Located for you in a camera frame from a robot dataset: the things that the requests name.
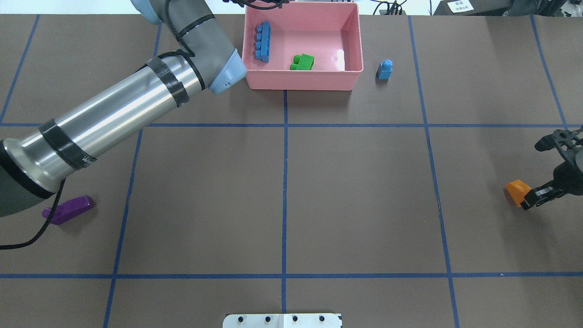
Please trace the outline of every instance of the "pink bin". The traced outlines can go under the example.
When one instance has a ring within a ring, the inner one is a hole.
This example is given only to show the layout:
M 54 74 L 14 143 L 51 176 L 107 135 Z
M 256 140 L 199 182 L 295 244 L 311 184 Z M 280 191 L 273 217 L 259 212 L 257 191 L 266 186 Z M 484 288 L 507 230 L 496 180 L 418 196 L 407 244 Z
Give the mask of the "pink bin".
M 255 29 L 265 21 L 272 29 L 269 62 L 253 57 Z M 289 70 L 294 55 L 301 54 L 315 57 L 312 70 Z M 358 5 L 290 2 L 268 11 L 247 7 L 243 62 L 251 89 L 352 90 L 363 71 Z

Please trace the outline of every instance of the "green toy block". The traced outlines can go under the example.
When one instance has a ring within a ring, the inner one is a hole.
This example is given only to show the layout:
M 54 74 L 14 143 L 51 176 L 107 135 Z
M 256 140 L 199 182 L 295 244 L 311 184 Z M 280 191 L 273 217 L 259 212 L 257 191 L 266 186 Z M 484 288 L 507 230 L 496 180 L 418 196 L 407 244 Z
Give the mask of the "green toy block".
M 293 57 L 293 64 L 290 69 L 292 71 L 310 71 L 314 67 L 314 56 L 307 54 L 295 55 Z

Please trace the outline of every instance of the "white object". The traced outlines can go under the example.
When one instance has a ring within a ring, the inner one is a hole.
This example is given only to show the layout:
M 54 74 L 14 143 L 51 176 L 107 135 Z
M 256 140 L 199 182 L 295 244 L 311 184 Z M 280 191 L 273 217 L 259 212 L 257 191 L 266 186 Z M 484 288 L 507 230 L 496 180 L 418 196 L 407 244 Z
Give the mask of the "white object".
M 561 7 L 561 11 L 565 16 L 569 14 L 570 17 L 583 17 L 583 5 L 573 5 L 567 1 Z
M 469 12 L 469 11 L 473 10 L 473 6 L 472 6 L 472 3 L 470 2 L 470 0 L 452 1 L 452 2 L 448 2 L 447 5 L 449 6 L 449 8 L 451 9 L 451 11 L 453 13 Z
M 228 315 L 223 328 L 342 328 L 337 313 Z

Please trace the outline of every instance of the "black tape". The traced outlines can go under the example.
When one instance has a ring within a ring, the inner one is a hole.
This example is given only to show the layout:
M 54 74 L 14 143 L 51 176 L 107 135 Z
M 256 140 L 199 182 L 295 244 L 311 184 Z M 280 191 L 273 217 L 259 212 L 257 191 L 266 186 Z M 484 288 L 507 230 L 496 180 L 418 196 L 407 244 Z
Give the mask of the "black tape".
M 46 122 L 38 130 L 52 150 L 70 167 L 76 170 L 83 169 L 97 160 L 97 158 L 92 157 L 77 146 L 61 127 L 55 123 L 55 120 Z
M 180 107 L 189 101 L 188 94 L 182 82 L 180 82 L 168 65 L 158 57 L 147 61 L 146 65 L 156 73 L 160 81 L 166 85 L 166 88 L 176 101 L 176 106 Z
M 4 142 L 0 141 L 0 165 L 4 170 L 21 185 L 24 189 L 28 190 L 31 194 L 38 198 L 48 199 L 55 193 L 52 193 L 45 188 L 39 186 L 36 182 L 32 181 L 22 170 L 16 165 L 12 160 L 12 157 L 8 155 L 8 152 L 4 149 Z
M 185 28 L 183 28 L 182 31 L 178 33 L 178 37 L 183 37 L 186 33 L 190 32 L 195 27 L 213 18 L 215 18 L 215 16 L 211 13 L 206 16 L 202 16 L 201 18 L 195 20 L 194 22 L 188 24 Z
M 190 56 L 188 55 L 188 53 L 185 53 L 182 49 L 179 49 L 178 51 L 173 51 L 173 52 L 182 56 L 184 58 L 184 60 L 186 60 L 188 65 L 190 65 L 190 68 L 192 68 L 192 70 L 194 71 L 194 74 L 196 74 L 196 78 L 198 79 L 198 82 L 200 82 L 200 84 L 201 84 L 201 91 L 206 89 L 205 81 L 202 79 L 201 73 L 198 71 L 198 68 L 196 68 L 196 65 L 194 64 L 194 62 L 192 62 L 192 59 L 190 59 Z

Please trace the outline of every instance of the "metal plate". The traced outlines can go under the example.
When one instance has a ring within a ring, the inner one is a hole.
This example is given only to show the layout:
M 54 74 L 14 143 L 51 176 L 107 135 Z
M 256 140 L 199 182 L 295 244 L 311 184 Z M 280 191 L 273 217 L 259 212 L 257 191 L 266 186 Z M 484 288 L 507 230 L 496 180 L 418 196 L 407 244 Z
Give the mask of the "metal plate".
M 223 328 L 342 328 L 342 315 L 335 313 L 288 313 L 228 315 Z

